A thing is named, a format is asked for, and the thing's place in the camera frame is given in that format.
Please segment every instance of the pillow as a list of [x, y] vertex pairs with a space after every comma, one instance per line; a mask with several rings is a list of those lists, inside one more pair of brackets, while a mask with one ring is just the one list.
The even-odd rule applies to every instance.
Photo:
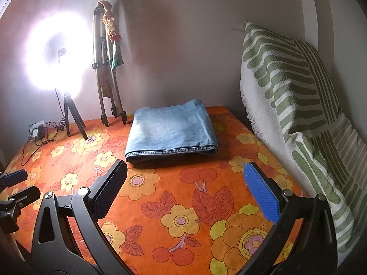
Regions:
[[244, 28], [240, 87], [254, 132], [310, 196], [326, 195], [340, 264], [366, 227], [367, 146], [311, 44]]

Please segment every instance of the light blue denim fabric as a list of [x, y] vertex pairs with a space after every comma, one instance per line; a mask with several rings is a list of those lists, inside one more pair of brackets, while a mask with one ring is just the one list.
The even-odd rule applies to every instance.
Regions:
[[141, 162], [179, 153], [215, 154], [218, 142], [204, 104], [144, 107], [134, 114], [125, 159]]

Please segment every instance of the silver tripod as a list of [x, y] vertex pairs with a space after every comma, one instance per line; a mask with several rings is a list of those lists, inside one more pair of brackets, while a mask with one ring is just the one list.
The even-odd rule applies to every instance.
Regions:
[[[98, 95], [100, 97], [100, 108], [102, 110], [102, 115], [100, 118], [102, 123], [108, 127], [108, 119], [103, 103], [103, 97], [108, 97], [111, 99], [111, 112], [115, 118], [120, 116], [122, 122], [126, 124], [127, 116], [126, 112], [122, 108], [116, 75], [111, 70], [113, 60], [113, 43], [107, 36], [107, 29], [102, 21], [102, 15], [104, 12], [105, 10], [103, 5], [98, 3], [96, 9], [94, 9], [93, 19], [94, 64], [92, 67], [95, 69], [97, 75]], [[102, 82], [104, 82], [107, 87], [107, 91], [109, 91], [107, 96], [102, 90]]]

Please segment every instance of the table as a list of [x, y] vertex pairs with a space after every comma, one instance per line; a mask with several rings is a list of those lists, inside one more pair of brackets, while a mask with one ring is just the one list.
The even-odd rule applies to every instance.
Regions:
[[[243, 167], [256, 162], [282, 189], [303, 192], [266, 147], [225, 107], [207, 108], [219, 141], [214, 156], [186, 154], [132, 165], [106, 218], [98, 223], [106, 239], [139, 275], [236, 274], [259, 247], [272, 223], [257, 206], [243, 179]], [[30, 185], [41, 198], [22, 210], [17, 240], [31, 250], [34, 224], [43, 194], [57, 196], [90, 186], [116, 159], [124, 159], [131, 124], [109, 118], [86, 121], [88, 140], [71, 126], [71, 137], [59, 132], [56, 141], [36, 152], [24, 169], [25, 182], [6, 189], [0, 199]], [[26, 158], [34, 145], [25, 149]], [[21, 169], [21, 152], [6, 172]], [[75, 221], [70, 225], [84, 256], [93, 262]], [[280, 254], [283, 261], [295, 242], [300, 221]]]

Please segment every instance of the blue gripper pad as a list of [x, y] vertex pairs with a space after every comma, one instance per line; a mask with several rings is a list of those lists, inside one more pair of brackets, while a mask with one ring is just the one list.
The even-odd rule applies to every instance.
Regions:
[[277, 223], [280, 217], [279, 202], [269, 186], [250, 163], [245, 165], [243, 175], [265, 218], [274, 222], [274, 224]]

